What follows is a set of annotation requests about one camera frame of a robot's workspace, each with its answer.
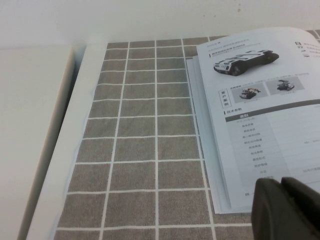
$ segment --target booklet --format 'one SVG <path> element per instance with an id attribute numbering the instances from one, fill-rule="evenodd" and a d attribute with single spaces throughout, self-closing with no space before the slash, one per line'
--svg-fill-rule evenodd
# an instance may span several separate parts
<path id="1" fill-rule="evenodd" d="M 216 214 L 249 213 L 251 207 L 231 208 L 225 180 L 221 171 L 214 132 L 212 129 L 204 83 L 202 80 L 198 56 L 186 61 L 188 77 L 192 89 L 192 99 L 196 113 L 197 125 L 201 136 L 208 182 Z"/>
<path id="2" fill-rule="evenodd" d="M 258 178 L 291 176 L 320 192 L 318 41 L 275 27 L 207 42 L 197 52 L 231 209 L 252 205 Z"/>

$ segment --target stacked pages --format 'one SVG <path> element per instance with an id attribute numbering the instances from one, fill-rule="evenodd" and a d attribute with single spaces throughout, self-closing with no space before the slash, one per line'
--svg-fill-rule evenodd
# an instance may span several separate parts
<path id="1" fill-rule="evenodd" d="M 320 44 L 288 27 L 197 46 L 187 60 L 214 210 L 252 208 L 258 178 L 320 192 Z"/>

